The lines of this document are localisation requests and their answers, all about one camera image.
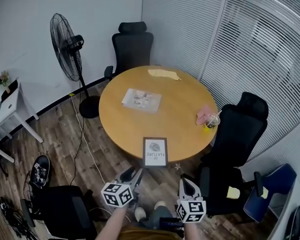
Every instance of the vertical blinds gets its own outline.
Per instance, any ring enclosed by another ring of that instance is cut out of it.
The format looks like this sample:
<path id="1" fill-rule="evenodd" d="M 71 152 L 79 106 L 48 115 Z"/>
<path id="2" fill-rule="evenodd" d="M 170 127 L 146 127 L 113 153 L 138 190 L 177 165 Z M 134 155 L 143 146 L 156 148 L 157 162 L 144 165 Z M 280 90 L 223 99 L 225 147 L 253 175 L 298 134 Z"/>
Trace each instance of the vertical blinds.
<path id="1" fill-rule="evenodd" d="M 154 35 L 151 62 L 198 78 L 224 1 L 143 0 L 142 20 Z"/>
<path id="2" fill-rule="evenodd" d="M 300 0 L 227 0 L 201 82 L 219 109 L 243 91 L 269 105 L 262 153 L 300 122 Z"/>

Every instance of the wooden floor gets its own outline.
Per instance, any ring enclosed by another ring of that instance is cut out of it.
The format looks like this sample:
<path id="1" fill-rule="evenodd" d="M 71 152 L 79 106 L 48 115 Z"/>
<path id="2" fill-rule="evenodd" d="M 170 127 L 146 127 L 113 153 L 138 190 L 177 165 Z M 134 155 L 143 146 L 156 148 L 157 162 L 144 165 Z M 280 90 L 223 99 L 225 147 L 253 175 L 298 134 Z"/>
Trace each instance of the wooden floor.
<path id="1" fill-rule="evenodd" d="M 101 94 L 105 85 L 106 82 L 100 83 L 91 88 L 89 92 Z M 73 97 L 73 101 L 78 111 L 78 94 Z M 20 199 L 24 198 L 23 188 L 26 174 L 31 169 L 35 158 L 46 154 L 51 159 L 53 166 L 51 186 L 68 185 L 74 176 L 74 156 L 80 144 L 81 130 L 71 99 L 44 113 L 38 121 L 34 120 L 30 125 L 44 139 L 43 143 L 39 143 L 25 129 L 21 129 L 13 136 L 12 140 L 8 140 L 4 144 L 5 149 L 9 150 L 15 158 L 15 164 L 2 159 L 2 164 L 8 171 L 9 177 L 5 178 L 0 171 L 0 196 L 12 200 L 17 209 L 20 209 Z M 85 119 L 84 134 L 106 182 L 113 180 L 117 173 L 130 165 L 140 166 L 140 160 L 126 154 L 111 141 L 99 118 Z M 176 170 L 174 164 L 169 165 L 166 169 L 145 170 L 139 186 L 139 205 L 144 207 L 149 214 L 157 201 L 165 200 L 168 208 L 173 211 L 177 201 L 180 174 L 193 174 L 200 163 L 200 157 L 208 151 L 209 148 L 206 148 L 201 154 L 181 162 L 181 170 Z M 91 189 L 98 207 L 108 210 L 100 196 L 104 183 L 84 141 L 76 159 L 76 168 L 76 178 L 72 184 L 79 186 L 83 193 L 87 189 Z M 109 215 L 103 212 L 103 216 L 107 218 Z M 130 219 L 134 219 L 132 213 L 128 216 Z M 205 217 L 199 224 L 203 235 L 202 239 L 267 239 L 276 221 L 270 211 L 259 224 L 236 225 L 240 220 L 241 218 L 237 214 Z M 38 239 L 48 239 L 45 226 L 38 222 L 36 225 L 33 231 L 37 234 Z M 100 231 L 103 225 L 103 222 L 96 223 L 97 230 Z M 5 223 L 0 210 L 0 240 L 16 239 L 19 238 Z"/>

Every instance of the flower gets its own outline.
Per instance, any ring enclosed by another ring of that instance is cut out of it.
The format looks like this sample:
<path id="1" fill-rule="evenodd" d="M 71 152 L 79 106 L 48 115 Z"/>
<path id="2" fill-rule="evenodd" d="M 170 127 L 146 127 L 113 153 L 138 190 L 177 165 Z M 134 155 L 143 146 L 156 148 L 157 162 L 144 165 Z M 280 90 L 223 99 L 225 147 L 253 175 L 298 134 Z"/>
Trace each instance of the flower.
<path id="1" fill-rule="evenodd" d="M 0 85 L 6 86 L 9 81 L 9 73 L 8 71 L 2 71 L 0 75 Z"/>
<path id="2" fill-rule="evenodd" d="M 179 171 L 181 169 L 180 163 L 176 163 L 174 168 Z"/>

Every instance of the pink napkin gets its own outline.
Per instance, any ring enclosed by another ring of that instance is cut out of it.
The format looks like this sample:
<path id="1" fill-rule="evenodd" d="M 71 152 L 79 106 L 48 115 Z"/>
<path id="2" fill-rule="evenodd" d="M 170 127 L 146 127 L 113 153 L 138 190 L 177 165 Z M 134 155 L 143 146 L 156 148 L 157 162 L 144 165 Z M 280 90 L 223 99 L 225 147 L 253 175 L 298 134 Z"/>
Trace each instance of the pink napkin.
<path id="1" fill-rule="evenodd" d="M 203 125 L 209 116 L 209 114 L 212 114 L 213 111 L 210 109 L 208 105 L 204 105 L 200 111 L 196 114 L 196 125 Z"/>

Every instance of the table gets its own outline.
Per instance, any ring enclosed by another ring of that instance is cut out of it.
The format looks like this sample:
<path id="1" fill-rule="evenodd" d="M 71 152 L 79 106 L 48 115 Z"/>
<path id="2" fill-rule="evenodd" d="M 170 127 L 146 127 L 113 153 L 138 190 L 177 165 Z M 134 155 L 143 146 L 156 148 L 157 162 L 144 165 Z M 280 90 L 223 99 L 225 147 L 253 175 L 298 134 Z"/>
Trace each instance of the table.
<path id="1" fill-rule="evenodd" d="M 29 113 L 32 116 L 34 116 L 34 118 L 36 120 L 39 119 L 39 117 L 36 114 L 35 110 L 31 107 L 31 105 L 29 104 L 29 102 L 27 101 L 25 96 L 23 95 L 23 92 L 22 92 L 22 89 L 21 89 L 21 84 L 18 83 L 17 89 L 1 104 L 1 108 L 0 108 L 0 131 L 3 132 L 6 136 L 8 136 L 10 139 L 12 139 L 12 136 L 8 132 L 6 132 L 2 128 L 1 125 L 4 124 L 4 122 L 6 120 L 8 120 L 9 118 L 15 117 L 20 122 L 20 124 L 23 125 L 23 127 L 33 137 L 36 138 L 37 141 L 42 143 L 43 139 L 30 127 L 29 124 L 27 124 L 27 122 L 25 120 L 22 119 L 22 117 L 18 113 L 18 105 L 19 105 L 20 98 L 23 99 L 23 102 L 24 102 L 27 110 L 29 111 Z M 5 159 L 9 160 L 12 163 L 15 162 L 15 160 L 11 156 L 7 155 L 1 149 L 0 149 L 0 155 L 3 156 Z"/>
<path id="2" fill-rule="evenodd" d="M 151 76 L 148 69 L 174 71 L 182 81 Z M 129 88 L 161 94 L 158 111 L 124 107 L 122 100 Z M 105 132 L 127 153 L 142 159 L 144 137 L 167 138 L 168 161 L 175 162 L 202 151 L 216 134 L 216 128 L 205 132 L 202 125 L 196 125 L 197 113 L 205 104 L 218 112 L 207 88 L 191 75 L 173 68 L 141 66 L 108 83 L 100 97 L 99 114 Z"/>

